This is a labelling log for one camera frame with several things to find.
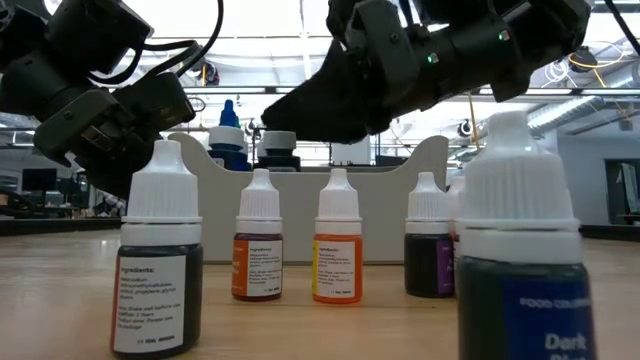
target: white label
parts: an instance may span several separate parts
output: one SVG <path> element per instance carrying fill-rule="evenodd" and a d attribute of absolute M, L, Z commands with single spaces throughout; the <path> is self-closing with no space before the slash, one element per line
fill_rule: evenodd
<path fill-rule="evenodd" d="M 146 353 L 182 345 L 185 266 L 185 256 L 120 258 L 115 351 Z"/>
<path fill-rule="evenodd" d="M 268 296 L 281 292 L 282 240 L 249 241 L 247 296 Z"/>
<path fill-rule="evenodd" d="M 328 298 L 351 298 L 355 294 L 356 244 L 316 241 L 315 294 Z"/>
<path fill-rule="evenodd" d="M 224 159 L 223 158 L 213 158 L 213 162 L 220 165 L 220 167 L 224 167 Z"/>

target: white bottle cap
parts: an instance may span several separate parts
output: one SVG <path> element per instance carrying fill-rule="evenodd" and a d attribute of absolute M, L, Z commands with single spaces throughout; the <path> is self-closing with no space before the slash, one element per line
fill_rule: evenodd
<path fill-rule="evenodd" d="M 158 140 L 153 156 L 133 174 L 129 223 L 198 223 L 198 178 L 182 162 L 180 143 Z"/>
<path fill-rule="evenodd" d="M 409 193 L 407 233 L 446 234 L 448 231 L 447 203 L 447 194 L 438 188 L 433 173 L 420 173 L 416 188 Z"/>
<path fill-rule="evenodd" d="M 249 234 L 280 234 L 280 192 L 269 179 L 269 170 L 253 170 L 253 179 L 240 195 L 237 231 Z"/>
<path fill-rule="evenodd" d="M 331 170 L 329 183 L 320 191 L 316 232 L 335 235 L 359 234 L 362 231 L 361 221 L 358 191 L 349 184 L 347 170 Z M 321 223 L 331 223 L 336 226 L 324 226 L 320 225 Z"/>
<path fill-rule="evenodd" d="M 533 140 L 526 113 L 491 117 L 487 147 L 465 177 L 462 254 L 518 263 L 581 261 L 562 160 Z"/>
<path fill-rule="evenodd" d="M 209 145 L 228 144 L 244 146 L 244 131 L 232 126 L 214 126 L 209 129 Z"/>
<path fill-rule="evenodd" d="M 508 229 L 576 229 L 562 160 L 531 137 L 524 112 L 496 114 L 487 147 L 465 168 L 460 222 Z"/>

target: dropper bottle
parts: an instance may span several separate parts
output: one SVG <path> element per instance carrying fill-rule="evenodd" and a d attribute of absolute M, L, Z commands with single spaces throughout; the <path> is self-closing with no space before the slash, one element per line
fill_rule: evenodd
<path fill-rule="evenodd" d="M 313 239 L 313 299 L 350 304 L 362 298 L 362 218 L 358 192 L 344 169 L 331 170 L 320 204 Z"/>
<path fill-rule="evenodd" d="M 453 295 L 453 243 L 448 233 L 447 194 L 433 173 L 418 175 L 409 194 L 404 237 L 404 284 L 408 294 L 427 298 Z"/>
<path fill-rule="evenodd" d="M 282 294 L 282 218 L 280 193 L 269 170 L 256 169 L 240 195 L 233 239 L 231 293 L 244 301 L 267 301 Z"/>
<path fill-rule="evenodd" d="M 158 140 L 133 174 L 118 250 L 111 351 L 122 359 L 181 354 L 200 337 L 202 218 L 198 179 L 180 143 Z"/>
<path fill-rule="evenodd" d="M 248 171 L 247 153 L 243 152 L 246 145 L 244 132 L 233 110 L 233 101 L 226 100 L 220 112 L 220 124 L 209 129 L 209 156 L 227 170 Z"/>
<path fill-rule="evenodd" d="M 589 276 L 561 159 L 523 112 L 494 115 L 458 219 L 461 360 L 597 359 Z"/>

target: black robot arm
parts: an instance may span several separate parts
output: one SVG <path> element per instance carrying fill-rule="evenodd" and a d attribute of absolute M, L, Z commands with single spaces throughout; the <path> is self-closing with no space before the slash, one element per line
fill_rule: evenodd
<path fill-rule="evenodd" d="M 115 90 L 96 85 L 125 81 L 143 50 L 198 51 L 195 41 L 147 45 L 152 32 L 117 0 L 65 0 L 48 21 L 19 5 L 0 9 L 0 111 L 35 117 L 42 154 L 69 166 L 73 153 L 93 185 L 128 198 L 131 175 L 151 158 L 160 131 L 195 116 L 178 75 L 163 72 L 184 59 Z M 123 73 L 93 74 L 110 74 L 129 49 L 136 55 Z"/>
<path fill-rule="evenodd" d="M 534 70 L 581 45 L 590 14 L 584 0 L 414 4 L 422 24 L 403 28 L 386 0 L 332 0 L 327 24 L 334 41 L 322 68 L 265 110 L 267 128 L 296 132 L 300 140 L 353 143 L 386 130 L 397 116 L 485 84 L 497 101 L 511 99 L 527 90 Z M 430 23 L 448 27 L 430 32 Z"/>

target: wooden table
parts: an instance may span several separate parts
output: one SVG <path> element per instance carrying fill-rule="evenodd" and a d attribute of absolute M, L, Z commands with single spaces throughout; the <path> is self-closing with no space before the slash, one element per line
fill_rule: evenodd
<path fill-rule="evenodd" d="M 109 359 L 118 233 L 0 239 L 0 358 Z M 638 359 L 640 244 L 587 241 L 601 360 Z M 405 295 L 400 266 L 365 267 L 362 303 L 314 303 L 309 266 L 286 267 L 284 296 L 230 296 L 230 268 L 206 266 L 200 345 L 181 359 L 457 358 L 455 300 Z"/>

